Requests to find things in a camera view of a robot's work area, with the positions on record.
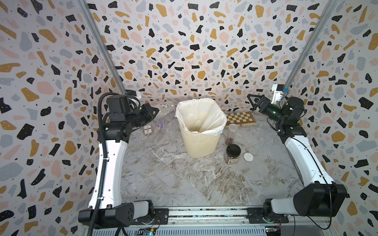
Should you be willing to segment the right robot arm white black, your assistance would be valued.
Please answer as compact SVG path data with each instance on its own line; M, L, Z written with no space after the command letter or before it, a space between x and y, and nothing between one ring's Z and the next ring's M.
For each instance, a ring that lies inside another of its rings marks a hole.
M253 110L274 121L275 131L295 163L304 185L293 197L267 199L263 205L264 215L335 217L347 197L347 190L323 168L299 124L305 112L304 101L290 97L282 107L278 107L264 95L249 94L247 98Z

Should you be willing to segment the white round jar lid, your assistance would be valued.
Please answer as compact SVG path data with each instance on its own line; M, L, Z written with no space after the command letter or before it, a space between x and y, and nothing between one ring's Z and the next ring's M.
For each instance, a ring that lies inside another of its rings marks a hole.
M249 152L244 153L243 158L247 162L252 162L254 160L254 156Z

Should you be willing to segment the clear labelled plastic jar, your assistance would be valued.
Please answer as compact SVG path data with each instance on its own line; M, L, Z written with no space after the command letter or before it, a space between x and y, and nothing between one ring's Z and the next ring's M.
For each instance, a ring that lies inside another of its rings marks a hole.
M168 113L173 112L175 110L175 105L171 102L164 102L164 103L158 104L156 108L159 109L157 117L163 117L167 115Z

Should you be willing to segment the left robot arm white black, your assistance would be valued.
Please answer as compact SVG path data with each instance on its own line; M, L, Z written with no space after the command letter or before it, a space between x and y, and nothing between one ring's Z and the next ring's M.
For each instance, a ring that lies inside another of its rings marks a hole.
M95 229L120 228L133 222L154 219L152 201L123 203L121 174L123 160L131 134L151 122L158 108L140 102L139 92L104 93L98 101L97 130L99 164L93 195L87 209L81 210L78 221L88 226L88 234Z

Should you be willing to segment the black lid brown jar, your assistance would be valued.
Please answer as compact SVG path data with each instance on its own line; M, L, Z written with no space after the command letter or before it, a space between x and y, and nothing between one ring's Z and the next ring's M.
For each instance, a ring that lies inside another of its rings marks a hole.
M229 144L226 147L224 160L226 164L236 164L239 160L241 149L236 144Z

